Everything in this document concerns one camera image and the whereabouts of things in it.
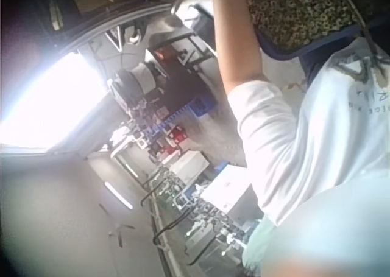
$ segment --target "industrial machine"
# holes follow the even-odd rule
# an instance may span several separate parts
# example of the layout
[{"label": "industrial machine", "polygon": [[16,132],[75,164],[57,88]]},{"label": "industrial machine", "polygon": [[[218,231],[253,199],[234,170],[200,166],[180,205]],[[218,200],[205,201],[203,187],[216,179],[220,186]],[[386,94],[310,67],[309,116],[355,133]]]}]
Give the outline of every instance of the industrial machine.
[{"label": "industrial machine", "polygon": [[114,79],[108,81],[115,99],[126,113],[137,107],[139,102],[157,87],[154,68],[151,64],[140,63],[131,71],[120,69]]},{"label": "industrial machine", "polygon": [[[194,156],[184,157],[183,162],[191,157]],[[172,170],[180,174],[180,170],[178,172],[175,168],[160,168],[150,182],[154,188],[141,202],[144,205],[145,199],[154,193],[180,212],[176,219],[155,234],[154,244],[159,245],[158,238],[163,233],[175,229],[186,220],[192,224],[185,233],[184,253],[187,256],[195,255],[187,265],[194,265],[208,250],[211,251],[207,255],[221,250],[222,256],[229,255],[238,262],[235,254],[230,252],[240,254],[253,226],[263,217],[255,204],[257,199],[250,187],[247,169],[228,164],[216,178],[209,179],[198,172],[202,169],[194,168],[197,172],[192,174],[196,177],[190,178],[186,184]]]}]

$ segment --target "ceiling light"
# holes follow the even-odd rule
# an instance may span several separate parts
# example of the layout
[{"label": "ceiling light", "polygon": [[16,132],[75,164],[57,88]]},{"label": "ceiling light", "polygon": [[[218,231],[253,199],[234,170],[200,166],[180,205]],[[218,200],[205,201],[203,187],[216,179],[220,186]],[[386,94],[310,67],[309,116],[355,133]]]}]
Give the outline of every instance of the ceiling light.
[{"label": "ceiling light", "polygon": [[126,163],[126,167],[136,178],[138,178],[137,173],[127,163]]},{"label": "ceiling light", "polygon": [[125,198],[123,198],[122,195],[120,193],[118,193],[118,191],[116,189],[114,189],[110,183],[105,182],[104,186],[106,186],[107,189],[109,189],[110,192],[112,194],[114,194],[116,198],[118,198],[123,204],[125,204],[126,207],[128,207],[129,209],[133,209],[133,206],[128,201],[126,201]]}]

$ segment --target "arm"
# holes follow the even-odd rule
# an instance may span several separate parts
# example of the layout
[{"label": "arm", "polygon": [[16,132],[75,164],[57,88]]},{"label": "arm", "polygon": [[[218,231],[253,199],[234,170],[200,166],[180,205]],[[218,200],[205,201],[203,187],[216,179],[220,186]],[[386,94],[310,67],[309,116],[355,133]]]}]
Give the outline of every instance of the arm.
[{"label": "arm", "polygon": [[296,144],[291,108],[263,74],[246,0],[213,0],[213,5],[219,69],[252,186],[260,209],[279,225],[302,198],[304,144]]},{"label": "arm", "polygon": [[265,80],[246,0],[213,0],[219,70],[227,94],[251,80]]}]

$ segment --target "bright window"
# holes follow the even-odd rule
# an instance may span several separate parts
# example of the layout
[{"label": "bright window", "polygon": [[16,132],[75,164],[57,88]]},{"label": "bright window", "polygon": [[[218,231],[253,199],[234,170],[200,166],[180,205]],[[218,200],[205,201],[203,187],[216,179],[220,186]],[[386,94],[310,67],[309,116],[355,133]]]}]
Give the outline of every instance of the bright window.
[{"label": "bright window", "polygon": [[101,101],[102,77],[79,54],[68,54],[20,98],[0,126],[0,142],[49,149],[59,143]]}]

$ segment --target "cable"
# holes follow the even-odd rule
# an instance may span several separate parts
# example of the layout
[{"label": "cable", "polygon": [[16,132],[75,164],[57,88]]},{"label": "cable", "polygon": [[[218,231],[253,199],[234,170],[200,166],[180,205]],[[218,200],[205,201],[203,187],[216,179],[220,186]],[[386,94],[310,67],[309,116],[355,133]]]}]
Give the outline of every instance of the cable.
[{"label": "cable", "polygon": [[159,182],[158,185],[156,185],[156,187],[154,187],[149,193],[146,194],[145,197],[143,197],[143,199],[140,201],[140,205],[141,207],[144,206],[144,202],[147,198],[149,198],[168,178],[164,178],[161,180],[161,182]]},{"label": "cable", "polygon": [[213,237],[207,244],[206,246],[200,251],[200,253],[195,257],[195,259],[188,263],[187,266],[192,266],[194,265],[199,259],[200,257],[206,252],[206,250],[209,248],[209,246],[214,242],[214,240],[217,239],[217,236]]},{"label": "cable", "polygon": [[174,227],[176,227],[181,221],[187,218],[193,211],[195,210],[195,206],[191,208],[187,208],[177,219],[173,220],[170,224],[166,225],[162,230],[160,230],[154,237],[153,237],[153,244],[158,245],[157,240],[158,237],[161,236],[165,231],[171,230]]},{"label": "cable", "polygon": [[184,254],[189,257],[189,254],[188,254],[188,247],[185,245],[184,246]]},{"label": "cable", "polygon": [[367,39],[367,43],[368,43],[368,46],[371,50],[371,53],[372,53],[373,57],[376,56],[378,54],[377,47],[375,47],[375,43],[371,37],[371,34],[368,30],[368,27],[367,27],[367,24],[366,24],[364,18],[361,16],[359,10],[357,9],[356,5],[353,3],[352,0],[344,0],[344,1],[348,4],[349,8],[356,15],[356,18],[358,19],[358,23],[361,27],[361,30],[363,31],[364,36]]}]

